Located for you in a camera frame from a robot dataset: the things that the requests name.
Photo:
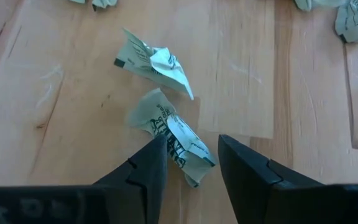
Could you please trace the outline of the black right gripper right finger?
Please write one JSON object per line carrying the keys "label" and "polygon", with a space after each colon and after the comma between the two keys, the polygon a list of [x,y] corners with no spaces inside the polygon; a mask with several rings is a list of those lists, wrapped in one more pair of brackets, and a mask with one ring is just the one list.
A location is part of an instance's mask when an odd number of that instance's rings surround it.
{"label": "black right gripper right finger", "polygon": [[322,186],[322,183],[263,156],[238,140],[218,139],[221,173],[238,224],[264,224],[271,190]]}

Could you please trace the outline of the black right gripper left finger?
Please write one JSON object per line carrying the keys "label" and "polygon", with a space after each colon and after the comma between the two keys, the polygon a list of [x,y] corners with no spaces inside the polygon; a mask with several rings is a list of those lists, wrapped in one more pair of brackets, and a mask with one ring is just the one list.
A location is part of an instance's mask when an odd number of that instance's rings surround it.
{"label": "black right gripper left finger", "polygon": [[110,224],[158,224],[167,179],[167,139],[147,143],[94,183],[106,191]]}

